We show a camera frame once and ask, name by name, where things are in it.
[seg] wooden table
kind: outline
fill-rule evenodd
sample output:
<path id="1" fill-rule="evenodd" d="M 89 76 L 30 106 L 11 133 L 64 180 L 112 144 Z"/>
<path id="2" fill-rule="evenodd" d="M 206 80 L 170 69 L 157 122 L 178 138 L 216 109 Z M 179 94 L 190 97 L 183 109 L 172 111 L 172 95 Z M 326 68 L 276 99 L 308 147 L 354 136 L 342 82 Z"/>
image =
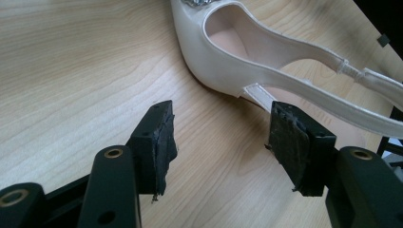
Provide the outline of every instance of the wooden table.
<path id="1" fill-rule="evenodd" d="M 241 1 L 264 24 L 403 80 L 401 59 L 347 0 Z M 284 70 L 389 115 L 391 105 L 314 61 Z M 200 85 L 187 69 L 167 0 L 0 2 L 0 188 L 50 192 L 124 144 L 146 110 L 172 100 L 179 156 L 144 227 L 329 227 L 324 198 L 303 198 L 266 149 L 269 116 Z M 326 116 L 316 111 L 316 118 Z M 363 132 L 376 150 L 380 136 Z"/>

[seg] wood grain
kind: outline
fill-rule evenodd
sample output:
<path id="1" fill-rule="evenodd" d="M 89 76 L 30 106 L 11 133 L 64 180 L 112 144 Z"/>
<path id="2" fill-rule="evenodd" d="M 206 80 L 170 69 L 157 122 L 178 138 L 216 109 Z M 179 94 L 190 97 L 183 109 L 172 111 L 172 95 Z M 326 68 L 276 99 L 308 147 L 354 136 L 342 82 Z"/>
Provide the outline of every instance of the wood grain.
<path id="1" fill-rule="evenodd" d="M 273 29 L 403 80 L 402 61 L 379 46 L 379 33 L 353 1 L 241 2 Z M 151 105 L 172 100 L 179 156 L 160 201 L 141 196 L 144 227 L 329 227 L 324 198 L 293 193 L 264 149 L 269 116 L 200 85 L 172 20 L 166 0 L 1 1 L 0 188 L 33 181 L 50 192 L 81 178 L 98 151 L 127 141 Z M 381 114 L 391 111 L 317 63 L 284 70 Z M 376 149 L 380 137 L 364 135 Z"/>

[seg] white shoe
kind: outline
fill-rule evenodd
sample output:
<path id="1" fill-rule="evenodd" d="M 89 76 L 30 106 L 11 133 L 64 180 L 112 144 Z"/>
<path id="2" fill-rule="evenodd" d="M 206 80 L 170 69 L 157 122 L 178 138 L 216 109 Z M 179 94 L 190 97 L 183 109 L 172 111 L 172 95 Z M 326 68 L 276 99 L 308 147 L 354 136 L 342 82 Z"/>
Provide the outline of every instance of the white shoe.
<path id="1" fill-rule="evenodd" d="M 185 2 L 201 3 L 191 7 Z M 403 139 L 403 123 L 356 106 L 280 69 L 296 60 L 318 60 L 381 94 L 403 110 L 403 85 L 369 69 L 362 71 L 329 49 L 281 35 L 258 22 L 234 0 L 171 0 L 184 60 L 206 86 L 245 97 L 268 112 L 275 98 L 263 86 L 280 88 L 339 119 L 374 133 Z"/>

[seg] slingback shoe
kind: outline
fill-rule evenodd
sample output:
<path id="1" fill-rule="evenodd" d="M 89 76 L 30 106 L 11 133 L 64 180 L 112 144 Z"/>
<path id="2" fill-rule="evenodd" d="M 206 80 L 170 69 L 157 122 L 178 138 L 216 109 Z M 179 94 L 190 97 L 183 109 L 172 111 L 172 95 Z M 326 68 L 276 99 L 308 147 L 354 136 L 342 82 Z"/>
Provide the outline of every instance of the slingback shoe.
<path id="1" fill-rule="evenodd" d="M 332 51 L 283 36 L 258 22 L 234 0 L 171 0 L 182 55 L 206 86 L 250 99 L 270 112 L 275 98 L 263 86 L 280 88 L 339 119 L 374 133 L 402 139 L 403 123 L 351 104 L 280 69 L 314 59 L 381 94 L 403 110 L 403 86 L 369 69 L 357 70 Z"/>

